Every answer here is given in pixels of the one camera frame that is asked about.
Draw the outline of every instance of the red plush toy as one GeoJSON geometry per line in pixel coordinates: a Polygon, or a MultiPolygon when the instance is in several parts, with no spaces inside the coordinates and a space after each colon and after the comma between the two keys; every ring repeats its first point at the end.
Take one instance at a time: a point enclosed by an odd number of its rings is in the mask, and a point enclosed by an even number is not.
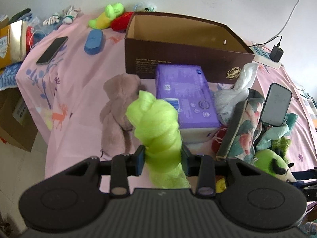
{"type": "Polygon", "coordinates": [[[110,27],[112,28],[112,30],[114,30],[114,31],[126,30],[132,14],[133,14],[133,12],[126,12],[123,15],[121,15],[120,17],[114,19],[110,24],[110,27]]]}

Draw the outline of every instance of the green plush toy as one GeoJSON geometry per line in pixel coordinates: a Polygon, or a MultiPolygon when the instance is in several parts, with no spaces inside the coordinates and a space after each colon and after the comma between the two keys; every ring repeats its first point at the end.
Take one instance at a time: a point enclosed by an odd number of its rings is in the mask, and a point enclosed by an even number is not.
{"type": "Polygon", "coordinates": [[[282,181],[296,181],[290,167],[294,163],[286,164],[284,160],[270,149],[259,150],[255,153],[254,165],[269,175],[275,176],[282,181]]]}

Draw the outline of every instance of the black smartphone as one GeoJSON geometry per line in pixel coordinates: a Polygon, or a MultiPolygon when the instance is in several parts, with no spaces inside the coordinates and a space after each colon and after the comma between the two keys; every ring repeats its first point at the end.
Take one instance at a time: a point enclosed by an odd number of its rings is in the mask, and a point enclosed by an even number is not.
{"type": "Polygon", "coordinates": [[[68,37],[56,38],[52,44],[45,50],[41,57],[36,62],[37,65],[48,64],[55,57],[58,50],[65,44],[68,37]]]}
{"type": "Polygon", "coordinates": [[[261,112],[261,122],[269,126],[281,126],[291,100],[292,92],[289,89],[272,83],[261,112]]]}

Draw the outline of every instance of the gray screen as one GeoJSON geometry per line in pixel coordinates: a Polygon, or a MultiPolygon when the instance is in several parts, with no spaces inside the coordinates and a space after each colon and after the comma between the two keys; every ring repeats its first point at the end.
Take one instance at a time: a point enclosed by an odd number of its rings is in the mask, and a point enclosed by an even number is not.
{"type": "Polygon", "coordinates": [[[273,126],[281,126],[292,99],[292,92],[277,84],[273,84],[267,95],[261,120],[273,126]]]}

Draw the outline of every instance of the ribbed black surface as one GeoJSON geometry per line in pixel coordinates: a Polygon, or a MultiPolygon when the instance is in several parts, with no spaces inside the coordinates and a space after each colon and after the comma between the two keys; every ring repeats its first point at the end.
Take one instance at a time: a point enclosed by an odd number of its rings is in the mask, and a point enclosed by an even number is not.
{"type": "Polygon", "coordinates": [[[306,237],[297,228],[274,234],[256,233],[233,224],[215,202],[195,198],[189,190],[136,189],[112,200],[93,223],[64,234],[27,230],[22,238],[274,238],[306,237]]]}

